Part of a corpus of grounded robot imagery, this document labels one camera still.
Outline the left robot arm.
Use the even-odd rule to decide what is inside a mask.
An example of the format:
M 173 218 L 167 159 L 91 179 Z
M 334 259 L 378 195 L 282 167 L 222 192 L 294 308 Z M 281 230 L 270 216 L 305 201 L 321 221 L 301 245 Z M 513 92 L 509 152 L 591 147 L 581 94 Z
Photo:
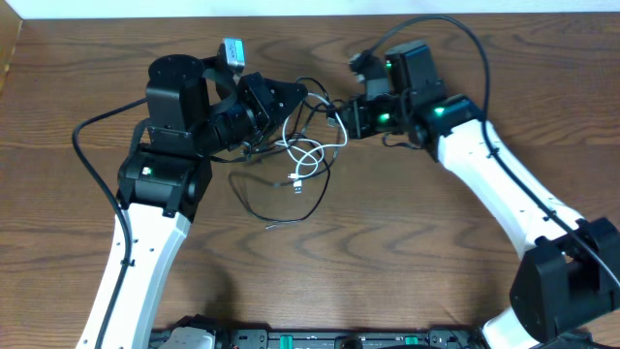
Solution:
M 214 154 L 256 147 L 308 94 L 301 83 L 242 76 L 242 69 L 221 56 L 184 54 L 149 66 L 149 116 L 135 127 L 117 191 L 106 193 L 115 212 L 112 246 L 78 347 L 147 346 Z

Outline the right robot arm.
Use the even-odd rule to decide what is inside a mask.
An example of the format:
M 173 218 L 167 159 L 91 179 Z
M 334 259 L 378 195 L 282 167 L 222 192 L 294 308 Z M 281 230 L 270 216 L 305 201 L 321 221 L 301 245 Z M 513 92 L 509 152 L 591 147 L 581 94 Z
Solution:
M 351 71 L 364 91 L 340 116 L 352 139 L 405 134 L 456 175 L 507 234 L 520 265 L 510 304 L 481 330 L 490 348 L 557 344 L 619 306 L 619 233 L 587 220 L 548 191 L 500 140 L 465 95 L 449 96 L 422 41 L 384 57 L 356 54 Z

